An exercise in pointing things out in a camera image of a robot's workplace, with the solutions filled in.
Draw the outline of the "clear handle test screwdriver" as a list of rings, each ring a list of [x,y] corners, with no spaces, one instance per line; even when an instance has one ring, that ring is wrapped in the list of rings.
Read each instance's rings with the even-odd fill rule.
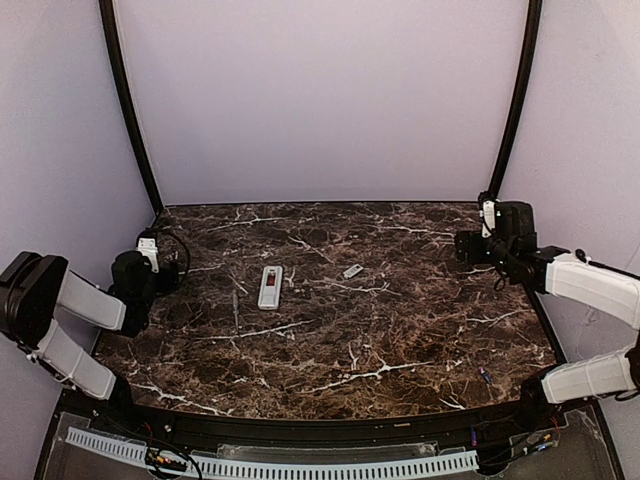
[[[233,291],[232,295],[232,312],[233,312],[233,317],[234,317],[234,325],[235,325],[235,329],[236,331],[240,330],[240,325],[239,325],[239,298],[237,295],[236,291]]]

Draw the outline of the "white air conditioner remote control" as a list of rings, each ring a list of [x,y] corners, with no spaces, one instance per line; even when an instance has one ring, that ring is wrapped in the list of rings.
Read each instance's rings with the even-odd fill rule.
[[[265,266],[259,289],[257,306],[260,310],[277,310],[280,303],[283,268]]]

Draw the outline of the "white remote battery cover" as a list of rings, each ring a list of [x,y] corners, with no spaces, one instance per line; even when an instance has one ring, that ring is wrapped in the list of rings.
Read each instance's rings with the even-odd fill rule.
[[[361,271],[363,270],[363,267],[359,264],[353,265],[351,267],[349,267],[348,269],[346,269],[342,275],[344,279],[350,279],[355,277],[357,274],[359,274]]]

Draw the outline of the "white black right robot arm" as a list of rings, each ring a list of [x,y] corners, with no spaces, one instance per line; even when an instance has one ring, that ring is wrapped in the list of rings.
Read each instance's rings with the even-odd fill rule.
[[[490,265],[498,284],[528,287],[539,294],[591,307],[639,330],[639,277],[596,262],[583,250],[537,244],[534,213],[521,201],[485,200],[481,227],[456,233],[456,257],[467,265]],[[544,405],[580,398],[639,393],[639,344],[565,363],[535,376],[522,397]]]

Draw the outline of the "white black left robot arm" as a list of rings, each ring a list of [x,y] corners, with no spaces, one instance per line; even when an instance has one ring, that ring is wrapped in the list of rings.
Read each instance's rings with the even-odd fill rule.
[[[126,251],[112,266],[108,290],[86,280],[66,258],[21,252],[1,273],[1,334],[64,386],[124,409],[129,382],[99,363],[55,319],[62,309],[104,331],[133,338],[147,328],[154,301],[180,286],[177,264],[156,266]]]

